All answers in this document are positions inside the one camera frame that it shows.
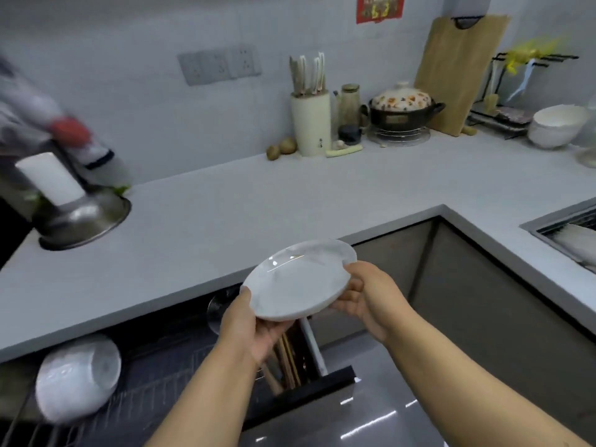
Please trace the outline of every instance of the sink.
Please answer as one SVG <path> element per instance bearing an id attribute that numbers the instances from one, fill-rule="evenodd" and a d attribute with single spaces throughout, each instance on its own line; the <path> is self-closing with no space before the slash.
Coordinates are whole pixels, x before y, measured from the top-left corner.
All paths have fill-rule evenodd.
<path id="1" fill-rule="evenodd" d="M 596 198 L 540 217 L 529 223 L 522 224 L 520 227 L 596 274 L 595 266 L 590 265 L 553 241 L 555 235 L 567 224 L 575 224 L 596 230 Z"/>

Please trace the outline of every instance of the cabinet door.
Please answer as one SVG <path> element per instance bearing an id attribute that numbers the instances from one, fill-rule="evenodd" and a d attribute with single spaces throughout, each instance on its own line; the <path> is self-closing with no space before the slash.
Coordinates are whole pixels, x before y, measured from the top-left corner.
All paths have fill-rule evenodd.
<path id="1" fill-rule="evenodd" d="M 412 306 L 467 355 L 596 445 L 596 345 L 449 227 Z"/>
<path id="2" fill-rule="evenodd" d="M 375 238 L 354 249 L 358 260 L 374 263 L 395 280 L 404 295 L 408 295 L 430 228 L 431 221 Z M 310 324 L 320 346 L 365 329 L 357 318 L 333 309 L 312 316 Z"/>

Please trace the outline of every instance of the open dishwasher drawer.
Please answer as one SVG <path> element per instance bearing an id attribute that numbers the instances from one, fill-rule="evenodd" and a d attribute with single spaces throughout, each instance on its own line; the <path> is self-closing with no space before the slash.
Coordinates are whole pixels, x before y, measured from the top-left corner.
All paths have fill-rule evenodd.
<path id="1" fill-rule="evenodd" d="M 22 421 L 18 416 L 0 421 L 0 446 L 141 447 L 217 341 L 207 322 L 209 302 L 222 292 L 237 294 L 238 289 L 224 289 L 102 331 L 122 354 L 119 385 L 108 403 L 68 427 Z M 306 319 L 296 322 L 287 336 L 299 380 L 295 388 L 275 396 L 259 370 L 241 445 L 259 442 L 262 446 L 274 439 L 288 439 L 290 433 L 317 430 L 334 412 L 344 410 L 340 402 L 352 395 L 354 370 L 348 367 L 327 373 Z M 287 384 L 287 377 L 281 381 Z"/>

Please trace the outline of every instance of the cutting board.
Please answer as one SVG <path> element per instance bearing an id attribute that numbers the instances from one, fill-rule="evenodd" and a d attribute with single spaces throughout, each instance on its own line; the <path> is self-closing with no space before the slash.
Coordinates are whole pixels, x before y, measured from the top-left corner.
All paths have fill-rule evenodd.
<path id="1" fill-rule="evenodd" d="M 461 134 L 509 21 L 506 15 L 487 15 L 469 29 L 458 29 L 449 17 L 434 21 L 414 87 L 447 107 L 428 127 L 452 136 Z"/>

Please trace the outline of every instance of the potato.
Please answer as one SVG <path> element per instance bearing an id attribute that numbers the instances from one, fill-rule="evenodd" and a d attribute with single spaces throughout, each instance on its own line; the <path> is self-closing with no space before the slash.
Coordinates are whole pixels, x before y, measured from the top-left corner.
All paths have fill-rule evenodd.
<path id="1" fill-rule="evenodd" d="M 278 146 L 269 146 L 269 147 L 267 147 L 267 158 L 269 158 L 270 161 L 277 160 L 280 155 L 281 155 L 281 153 L 279 151 L 279 147 Z"/>
<path id="2" fill-rule="evenodd" d="M 293 154 L 297 149 L 296 140 L 291 136 L 284 138 L 284 140 L 279 143 L 279 151 L 284 155 Z"/>

